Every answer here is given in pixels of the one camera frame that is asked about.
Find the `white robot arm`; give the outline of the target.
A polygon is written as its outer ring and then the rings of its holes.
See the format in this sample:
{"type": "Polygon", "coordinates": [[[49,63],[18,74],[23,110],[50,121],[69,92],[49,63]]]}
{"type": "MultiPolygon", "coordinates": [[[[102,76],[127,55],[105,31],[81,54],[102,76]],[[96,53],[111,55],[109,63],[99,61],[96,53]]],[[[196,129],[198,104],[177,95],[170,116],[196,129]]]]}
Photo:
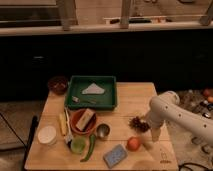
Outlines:
{"type": "Polygon", "coordinates": [[[170,120],[213,146],[213,120],[189,112],[181,108],[179,103],[180,98],[174,91],[151,98],[145,120],[150,126],[152,140],[159,140],[164,121],[170,120]]]}

